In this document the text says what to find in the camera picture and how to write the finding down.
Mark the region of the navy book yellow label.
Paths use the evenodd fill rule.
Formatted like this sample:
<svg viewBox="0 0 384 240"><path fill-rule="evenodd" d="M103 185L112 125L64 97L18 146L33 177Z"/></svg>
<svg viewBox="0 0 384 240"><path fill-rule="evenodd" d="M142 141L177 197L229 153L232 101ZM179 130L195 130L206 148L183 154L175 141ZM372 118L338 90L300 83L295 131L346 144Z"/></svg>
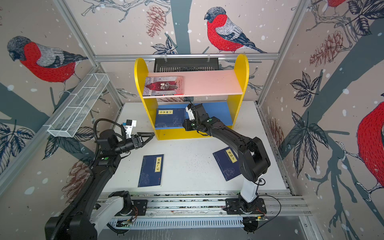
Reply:
<svg viewBox="0 0 384 240"><path fill-rule="evenodd" d="M164 155L144 156L138 187L157 187L161 186L163 173Z"/></svg>

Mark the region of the red silver illustrated book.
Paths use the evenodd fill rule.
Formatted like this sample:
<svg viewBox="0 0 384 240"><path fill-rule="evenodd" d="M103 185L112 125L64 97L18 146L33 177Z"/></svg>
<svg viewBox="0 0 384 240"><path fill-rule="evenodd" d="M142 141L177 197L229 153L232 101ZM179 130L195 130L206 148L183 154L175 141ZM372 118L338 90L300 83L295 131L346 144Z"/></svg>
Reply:
<svg viewBox="0 0 384 240"><path fill-rule="evenodd" d="M184 78L181 76L147 77L144 97L174 96L184 94Z"/></svg>

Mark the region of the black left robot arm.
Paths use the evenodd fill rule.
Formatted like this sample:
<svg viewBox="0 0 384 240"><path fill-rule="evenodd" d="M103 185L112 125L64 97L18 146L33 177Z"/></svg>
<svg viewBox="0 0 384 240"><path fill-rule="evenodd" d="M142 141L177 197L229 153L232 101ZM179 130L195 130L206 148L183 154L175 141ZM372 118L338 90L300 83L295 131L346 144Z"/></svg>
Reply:
<svg viewBox="0 0 384 240"><path fill-rule="evenodd" d="M97 210L94 209L102 190L117 171L121 155L140 149L154 137L154 133L139 132L130 138L105 130L97 139L96 159L90 176L73 202L58 217L51 217L45 225L48 240L96 240L103 228L117 215L139 215L138 207L128 191L117 191Z"/></svg>

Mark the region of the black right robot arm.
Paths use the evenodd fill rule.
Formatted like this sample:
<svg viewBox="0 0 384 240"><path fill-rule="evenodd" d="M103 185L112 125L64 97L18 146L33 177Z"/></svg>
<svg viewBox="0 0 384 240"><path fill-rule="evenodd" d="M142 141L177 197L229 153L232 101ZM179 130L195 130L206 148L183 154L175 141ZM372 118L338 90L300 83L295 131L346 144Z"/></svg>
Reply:
<svg viewBox="0 0 384 240"><path fill-rule="evenodd" d="M188 104L188 119L184 129L195 131L204 137L216 138L228 145L237 155L240 172L244 177L239 196L239 208L245 214L251 214L259 201L258 189L265 181L262 176L271 166L270 159L262 140L243 136L227 127L220 119L210 117L202 104Z"/></svg>

